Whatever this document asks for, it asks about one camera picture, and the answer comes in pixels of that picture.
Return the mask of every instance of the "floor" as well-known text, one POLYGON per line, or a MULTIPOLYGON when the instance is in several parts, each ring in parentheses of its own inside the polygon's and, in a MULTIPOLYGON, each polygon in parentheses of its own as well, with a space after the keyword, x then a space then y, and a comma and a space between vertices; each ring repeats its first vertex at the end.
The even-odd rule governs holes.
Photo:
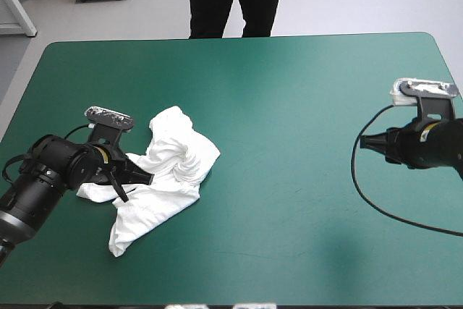
MULTIPOLYGON (((189 0, 21 1, 38 35, 0 37, 0 138, 48 44, 189 35, 189 0)), ((462 18, 463 0, 281 0, 272 35, 427 32, 462 87, 462 18)), ((225 36, 241 36, 242 27, 235 2, 225 36)))

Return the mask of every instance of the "green table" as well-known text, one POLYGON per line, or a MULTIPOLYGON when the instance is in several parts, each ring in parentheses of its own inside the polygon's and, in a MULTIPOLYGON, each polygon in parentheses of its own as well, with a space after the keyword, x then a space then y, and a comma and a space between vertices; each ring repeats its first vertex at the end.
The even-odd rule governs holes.
MULTIPOLYGON (((222 155, 201 199, 121 258, 107 249, 112 204, 68 192, 0 270, 0 302, 463 303, 463 239, 387 219, 351 182, 354 138, 390 103, 398 77, 451 81, 424 33, 52 44, 0 145, 0 163, 42 135, 85 123, 91 105, 135 118, 121 142, 135 153, 150 141, 150 119, 178 105, 222 155)), ((415 113, 395 108, 369 133, 403 126, 415 113)), ((453 169, 411 171, 372 151, 360 151, 357 167, 384 208, 463 229, 463 182, 453 169)))

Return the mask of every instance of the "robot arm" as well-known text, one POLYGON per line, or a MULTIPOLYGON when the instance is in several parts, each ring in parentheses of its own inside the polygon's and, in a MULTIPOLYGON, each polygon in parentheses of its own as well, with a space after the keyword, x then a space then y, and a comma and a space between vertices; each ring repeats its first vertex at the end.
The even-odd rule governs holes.
POLYGON ((153 176, 119 148, 121 134, 132 129, 133 119, 97 106, 85 115, 93 128, 85 144, 46 135, 25 155, 7 162, 8 166, 23 160, 14 182, 6 168, 2 172, 12 186, 0 198, 0 266, 16 244, 35 235, 66 190, 75 190, 86 182, 112 185, 127 202, 123 184, 151 183, 153 176))

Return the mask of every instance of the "crumpled white towel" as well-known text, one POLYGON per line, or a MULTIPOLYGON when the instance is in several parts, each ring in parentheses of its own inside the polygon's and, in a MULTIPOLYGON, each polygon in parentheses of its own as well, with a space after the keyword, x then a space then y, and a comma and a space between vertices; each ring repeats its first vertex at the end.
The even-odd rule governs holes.
POLYGON ((193 204, 200 183, 220 155, 215 145, 192 128, 178 106, 162 111, 150 122, 153 139, 144 156, 127 156, 154 174, 151 185, 123 185, 129 201, 118 198, 112 186, 83 184, 77 195, 100 203, 117 198, 117 217, 109 237, 109 250, 119 257, 134 240, 193 204))

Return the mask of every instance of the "black cable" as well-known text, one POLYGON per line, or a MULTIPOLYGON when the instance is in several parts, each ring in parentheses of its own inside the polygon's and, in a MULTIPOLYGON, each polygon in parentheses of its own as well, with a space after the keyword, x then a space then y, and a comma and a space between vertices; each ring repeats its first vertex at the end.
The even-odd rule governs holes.
POLYGON ((1 175, 4 178, 6 182, 8 182, 10 185, 13 185, 13 181, 10 179, 7 169, 9 166, 11 166, 13 163, 19 162, 19 161, 24 161, 25 159, 31 159, 32 155, 30 153, 25 153, 23 155, 18 155, 13 158, 10 158, 4 165, 3 170, 1 171, 1 175))
POLYGON ((88 124, 83 124, 82 126, 79 126, 79 127, 76 127, 74 128, 71 132, 67 133, 66 136, 64 137, 64 139, 67 139, 72 133, 78 131, 78 130, 81 130, 82 128, 87 128, 88 127, 88 124))
POLYGON ((372 208, 374 208, 375 210, 377 210, 378 212, 382 213, 383 215, 386 215, 387 217, 391 218, 391 219, 394 219, 394 220, 397 220, 397 221, 400 221, 400 222, 403 222, 405 224, 410 224, 412 226, 415 226, 415 227, 419 227, 419 228, 423 228, 423 229, 428 229, 430 231, 434 231, 434 232, 440 232, 440 233, 445 233, 445 234, 451 234, 451 235, 456 235, 458 237, 463 237, 463 232, 456 232, 456 231, 452 231, 450 229, 442 229, 442 228, 438 228, 438 227, 433 227, 433 226, 428 226, 426 224, 419 224, 418 222, 414 222, 414 221, 410 221, 410 220, 407 220, 407 219, 403 219, 402 217, 399 217, 399 216, 395 216, 393 215, 392 213, 388 213, 387 211, 383 210, 382 208, 380 208, 379 206, 377 206, 376 204, 374 204, 374 202, 372 202, 366 195, 363 194, 362 190, 360 189, 360 186, 358 185, 357 183, 357 179, 355 177, 355 155, 357 153, 357 145, 360 141, 360 138, 362 137, 363 133, 367 130, 367 128, 372 124, 374 123, 374 121, 383 113, 385 112, 386 110, 389 110, 391 108, 393 108, 394 105, 389 105, 385 108, 382 108, 375 116, 373 116, 373 118, 362 128, 362 130, 360 131, 359 135, 357 136, 357 139, 355 139, 355 143, 354 143, 354 148, 352 149, 352 157, 351 157, 351 160, 350 160, 350 172, 351 172, 351 175, 352 175, 352 181, 354 182, 354 186, 357 190, 357 192, 359 193, 360 197, 369 205, 371 206, 372 208))

